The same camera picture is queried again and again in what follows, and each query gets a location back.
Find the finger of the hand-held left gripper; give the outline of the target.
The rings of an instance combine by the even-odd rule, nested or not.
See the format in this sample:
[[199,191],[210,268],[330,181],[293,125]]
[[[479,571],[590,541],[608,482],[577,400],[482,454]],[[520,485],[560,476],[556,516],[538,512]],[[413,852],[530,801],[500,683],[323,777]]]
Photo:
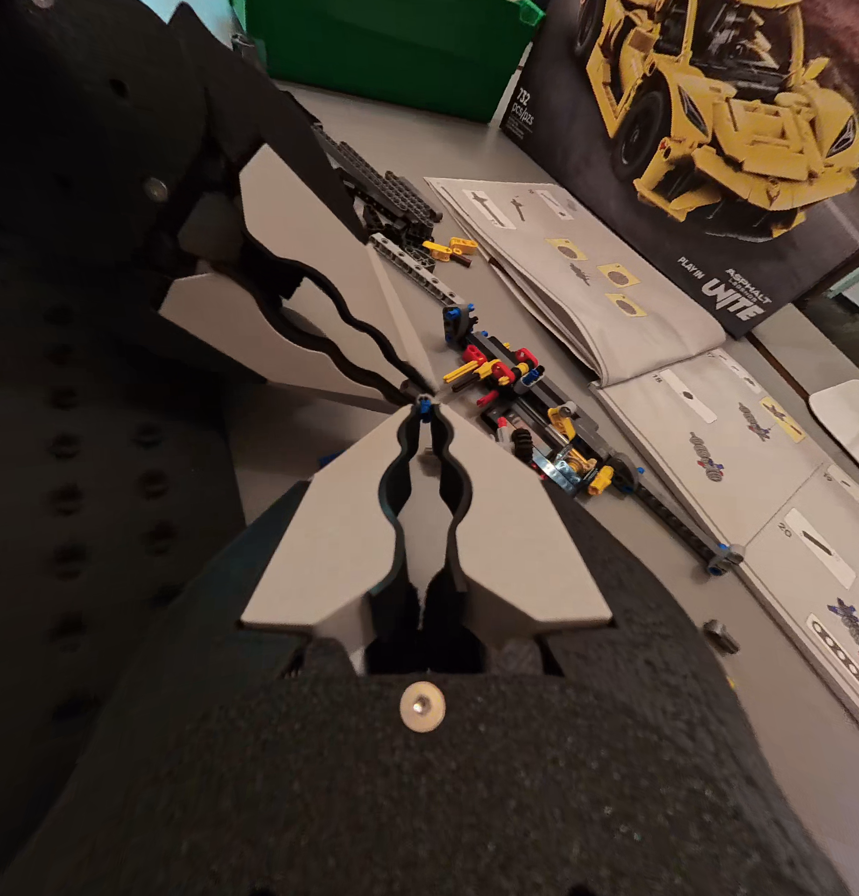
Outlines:
[[378,252],[359,241],[266,144],[245,164],[239,180],[248,233],[277,257],[324,275],[352,315],[380,330],[428,391],[436,392],[422,339]]
[[174,281],[159,315],[270,386],[359,408],[400,408],[413,400],[400,386],[348,360],[323,334],[302,330],[224,274]]

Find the lego set box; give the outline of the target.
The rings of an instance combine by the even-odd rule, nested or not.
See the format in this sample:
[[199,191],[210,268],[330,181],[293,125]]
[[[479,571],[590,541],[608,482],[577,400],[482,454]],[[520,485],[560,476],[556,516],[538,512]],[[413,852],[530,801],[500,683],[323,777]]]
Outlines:
[[733,337],[859,253],[859,2],[550,2],[500,127]]

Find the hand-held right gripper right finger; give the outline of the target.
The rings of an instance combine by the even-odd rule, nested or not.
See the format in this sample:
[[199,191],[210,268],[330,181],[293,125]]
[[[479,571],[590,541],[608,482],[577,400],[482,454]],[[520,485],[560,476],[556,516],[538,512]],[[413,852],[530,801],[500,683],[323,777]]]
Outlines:
[[540,476],[445,406],[429,409],[439,494],[451,513],[429,586],[429,637],[513,640],[607,626],[613,612]]

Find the light grey lego beam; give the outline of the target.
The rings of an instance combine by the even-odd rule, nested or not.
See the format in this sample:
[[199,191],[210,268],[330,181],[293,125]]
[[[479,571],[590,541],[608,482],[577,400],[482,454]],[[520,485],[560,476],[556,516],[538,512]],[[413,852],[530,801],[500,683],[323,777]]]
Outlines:
[[422,290],[434,297],[446,309],[459,308],[469,312],[472,307],[458,296],[433,273],[416,261],[408,252],[391,242],[383,235],[376,233],[369,237],[369,244],[385,261],[395,267],[402,275],[414,282]]

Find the black dimpled pad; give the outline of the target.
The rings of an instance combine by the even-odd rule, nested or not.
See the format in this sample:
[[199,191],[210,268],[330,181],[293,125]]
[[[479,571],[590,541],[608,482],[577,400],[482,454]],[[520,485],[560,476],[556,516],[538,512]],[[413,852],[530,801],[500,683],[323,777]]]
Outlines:
[[215,378],[119,339],[0,235],[0,874],[244,527]]

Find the black lego beam pile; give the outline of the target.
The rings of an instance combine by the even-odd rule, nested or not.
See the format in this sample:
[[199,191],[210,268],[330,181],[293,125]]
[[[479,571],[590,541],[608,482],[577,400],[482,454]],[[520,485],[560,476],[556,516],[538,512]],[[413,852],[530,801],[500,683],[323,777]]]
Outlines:
[[312,131],[370,236],[381,234],[396,245],[434,241],[443,213],[410,181],[392,171],[380,173],[348,143],[330,137],[320,123],[312,125]]

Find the lego instruction booklet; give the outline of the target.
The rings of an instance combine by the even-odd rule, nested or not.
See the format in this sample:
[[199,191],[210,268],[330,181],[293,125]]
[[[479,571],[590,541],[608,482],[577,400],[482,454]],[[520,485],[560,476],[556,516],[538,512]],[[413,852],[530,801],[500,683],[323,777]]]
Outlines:
[[558,185],[428,177],[591,390],[859,721],[859,483],[721,325]]

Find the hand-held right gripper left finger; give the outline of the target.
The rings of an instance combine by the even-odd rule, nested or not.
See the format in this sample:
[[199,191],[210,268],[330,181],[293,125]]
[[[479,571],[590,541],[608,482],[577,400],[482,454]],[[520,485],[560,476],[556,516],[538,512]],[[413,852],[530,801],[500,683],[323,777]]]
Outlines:
[[400,409],[312,477],[241,628],[332,640],[348,654],[416,649],[421,605],[400,514],[421,429],[421,405]]

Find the lego chassis assembly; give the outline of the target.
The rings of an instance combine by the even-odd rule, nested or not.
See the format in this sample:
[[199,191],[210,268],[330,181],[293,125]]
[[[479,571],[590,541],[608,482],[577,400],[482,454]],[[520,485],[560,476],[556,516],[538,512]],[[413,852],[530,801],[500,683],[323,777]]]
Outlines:
[[446,344],[461,358],[444,381],[453,394],[477,392],[478,420],[493,437],[497,418],[506,417],[533,434],[537,467],[531,469],[568,497],[606,492],[632,497],[698,556],[710,575],[740,565],[741,546],[717,541],[673,510],[644,482],[645,471],[613,448],[597,423],[555,384],[536,354],[481,330],[469,305],[469,312],[443,308]]

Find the green plastic bin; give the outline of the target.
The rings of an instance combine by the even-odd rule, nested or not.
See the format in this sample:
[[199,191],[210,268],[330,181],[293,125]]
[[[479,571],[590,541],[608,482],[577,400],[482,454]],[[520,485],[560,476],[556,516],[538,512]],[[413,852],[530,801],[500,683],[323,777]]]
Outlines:
[[531,1],[234,1],[267,72],[489,123],[546,15]]

